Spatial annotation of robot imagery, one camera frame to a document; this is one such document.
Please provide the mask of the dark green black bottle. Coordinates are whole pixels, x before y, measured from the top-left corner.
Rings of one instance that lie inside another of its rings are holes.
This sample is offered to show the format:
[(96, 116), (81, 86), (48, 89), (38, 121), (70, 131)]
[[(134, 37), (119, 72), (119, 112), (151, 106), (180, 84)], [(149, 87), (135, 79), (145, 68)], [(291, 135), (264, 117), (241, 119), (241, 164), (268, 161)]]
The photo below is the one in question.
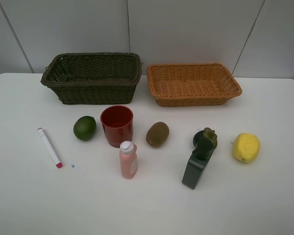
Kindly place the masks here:
[(208, 139), (200, 139), (187, 162), (182, 184), (195, 189), (212, 154), (214, 146)]

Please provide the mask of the dark mangosteen fruit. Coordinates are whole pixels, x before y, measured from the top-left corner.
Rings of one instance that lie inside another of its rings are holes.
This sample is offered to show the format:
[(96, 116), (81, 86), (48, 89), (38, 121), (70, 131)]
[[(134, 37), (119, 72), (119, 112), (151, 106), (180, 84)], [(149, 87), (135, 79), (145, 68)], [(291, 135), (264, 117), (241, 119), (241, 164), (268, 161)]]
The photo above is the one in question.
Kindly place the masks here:
[(193, 146), (197, 148), (198, 143), (203, 140), (207, 139), (212, 143), (213, 149), (215, 149), (218, 145), (218, 136), (215, 133), (215, 130), (212, 130), (209, 127), (204, 128), (203, 130), (198, 131), (193, 137)]

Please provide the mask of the red plastic cup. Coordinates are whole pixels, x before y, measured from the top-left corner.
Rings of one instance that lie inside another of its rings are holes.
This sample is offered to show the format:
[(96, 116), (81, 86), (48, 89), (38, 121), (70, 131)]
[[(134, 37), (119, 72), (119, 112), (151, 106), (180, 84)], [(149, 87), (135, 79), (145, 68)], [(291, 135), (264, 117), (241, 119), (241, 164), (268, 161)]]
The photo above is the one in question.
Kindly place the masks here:
[(133, 113), (122, 105), (106, 108), (100, 115), (100, 121), (108, 143), (119, 148), (124, 141), (133, 138)]

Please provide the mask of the dark brown wicker basket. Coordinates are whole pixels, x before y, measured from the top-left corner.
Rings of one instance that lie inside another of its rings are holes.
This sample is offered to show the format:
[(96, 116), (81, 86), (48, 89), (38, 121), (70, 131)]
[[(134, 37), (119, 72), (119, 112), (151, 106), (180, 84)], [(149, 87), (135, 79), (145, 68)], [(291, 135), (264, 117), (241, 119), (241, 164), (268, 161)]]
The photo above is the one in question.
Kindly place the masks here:
[(46, 67), (41, 83), (63, 104), (118, 105), (132, 101), (141, 74), (135, 53), (64, 53)]

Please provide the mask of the yellow lemon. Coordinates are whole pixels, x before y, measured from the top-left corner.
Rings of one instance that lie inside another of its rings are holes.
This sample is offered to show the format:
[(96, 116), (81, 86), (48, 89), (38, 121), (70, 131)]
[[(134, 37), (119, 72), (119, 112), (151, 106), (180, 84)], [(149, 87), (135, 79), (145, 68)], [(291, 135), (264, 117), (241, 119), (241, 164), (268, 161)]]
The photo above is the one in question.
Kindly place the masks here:
[(232, 155), (242, 163), (254, 161), (259, 151), (260, 141), (254, 134), (240, 133), (233, 142)]

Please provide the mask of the pink lotion bottle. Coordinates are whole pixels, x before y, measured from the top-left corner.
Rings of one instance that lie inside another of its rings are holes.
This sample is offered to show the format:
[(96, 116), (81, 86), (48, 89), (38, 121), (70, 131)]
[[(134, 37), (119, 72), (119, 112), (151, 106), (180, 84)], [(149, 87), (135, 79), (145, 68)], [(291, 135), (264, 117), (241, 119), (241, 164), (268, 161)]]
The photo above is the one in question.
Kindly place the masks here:
[(121, 174), (126, 179), (132, 179), (138, 169), (137, 146), (131, 141), (120, 144)]

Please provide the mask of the white marker red cap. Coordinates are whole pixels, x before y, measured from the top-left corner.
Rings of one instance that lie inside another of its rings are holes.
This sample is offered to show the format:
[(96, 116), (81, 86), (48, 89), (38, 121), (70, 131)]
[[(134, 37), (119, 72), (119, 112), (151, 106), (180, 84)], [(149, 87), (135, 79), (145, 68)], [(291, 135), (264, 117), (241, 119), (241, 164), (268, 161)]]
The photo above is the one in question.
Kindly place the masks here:
[(38, 131), (38, 133), (39, 133), (39, 135), (40, 135), (40, 137), (41, 137), (41, 139), (42, 139), (42, 141), (43, 141), (49, 155), (51, 156), (52, 160), (54, 161), (56, 167), (58, 169), (62, 168), (63, 164), (60, 161), (60, 159), (59, 159), (58, 155), (56, 154), (55, 150), (53, 149), (53, 146), (52, 146), (51, 142), (49, 141), (49, 139), (48, 139), (46, 133), (44, 132), (44, 130), (42, 128), (38, 128), (37, 131)]

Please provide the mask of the brown kiwi fruit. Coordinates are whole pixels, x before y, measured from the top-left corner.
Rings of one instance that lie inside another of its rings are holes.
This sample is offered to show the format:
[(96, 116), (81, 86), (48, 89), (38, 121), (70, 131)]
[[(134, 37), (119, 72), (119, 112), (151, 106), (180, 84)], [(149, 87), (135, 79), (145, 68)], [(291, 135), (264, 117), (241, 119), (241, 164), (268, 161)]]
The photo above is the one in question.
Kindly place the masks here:
[(146, 134), (146, 141), (152, 147), (160, 147), (169, 137), (169, 127), (164, 122), (153, 124)]

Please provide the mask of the green lime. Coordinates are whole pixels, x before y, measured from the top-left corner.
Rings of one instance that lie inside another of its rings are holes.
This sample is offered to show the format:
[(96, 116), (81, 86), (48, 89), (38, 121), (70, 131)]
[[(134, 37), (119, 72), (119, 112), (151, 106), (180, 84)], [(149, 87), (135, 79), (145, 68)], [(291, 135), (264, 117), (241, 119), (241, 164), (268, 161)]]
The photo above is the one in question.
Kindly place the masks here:
[(91, 116), (79, 118), (73, 126), (74, 135), (81, 141), (89, 141), (93, 138), (97, 129), (96, 121)]

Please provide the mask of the orange wicker basket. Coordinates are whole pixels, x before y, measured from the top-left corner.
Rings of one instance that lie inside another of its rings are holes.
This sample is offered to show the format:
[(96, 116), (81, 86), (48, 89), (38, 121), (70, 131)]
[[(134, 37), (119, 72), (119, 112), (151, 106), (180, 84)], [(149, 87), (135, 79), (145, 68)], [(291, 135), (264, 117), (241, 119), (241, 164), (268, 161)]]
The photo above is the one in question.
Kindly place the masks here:
[(239, 83), (219, 63), (153, 64), (147, 67), (147, 81), (163, 107), (223, 105), (242, 94)]

